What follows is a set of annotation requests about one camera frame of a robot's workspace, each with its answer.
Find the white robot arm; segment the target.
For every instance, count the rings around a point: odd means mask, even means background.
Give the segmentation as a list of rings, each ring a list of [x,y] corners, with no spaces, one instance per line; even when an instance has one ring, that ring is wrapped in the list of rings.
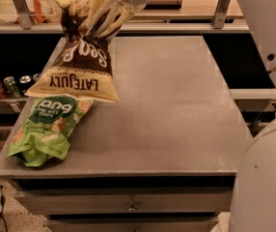
[[[238,108],[229,73],[258,53],[276,89],[276,0],[237,0],[248,33],[120,37],[118,103],[99,103],[82,168],[100,179],[205,182],[235,177],[229,232],[276,232],[276,110],[250,136],[255,101]]]

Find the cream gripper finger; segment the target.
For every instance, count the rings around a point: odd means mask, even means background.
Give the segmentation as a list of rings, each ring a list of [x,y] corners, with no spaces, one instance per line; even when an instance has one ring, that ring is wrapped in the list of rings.
[[[114,15],[118,10],[118,0],[91,0],[87,18],[83,21],[83,26],[88,33],[105,16],[104,21],[97,29],[97,33],[107,33],[114,21]]]
[[[131,4],[127,2],[122,2],[118,0],[118,10],[114,15],[114,21],[109,27],[107,33],[97,33],[97,29],[100,24],[104,21],[105,16],[94,26],[94,37],[95,38],[104,38],[111,34],[117,32],[121,26],[130,20],[136,13],[141,12],[146,7],[146,4]]]

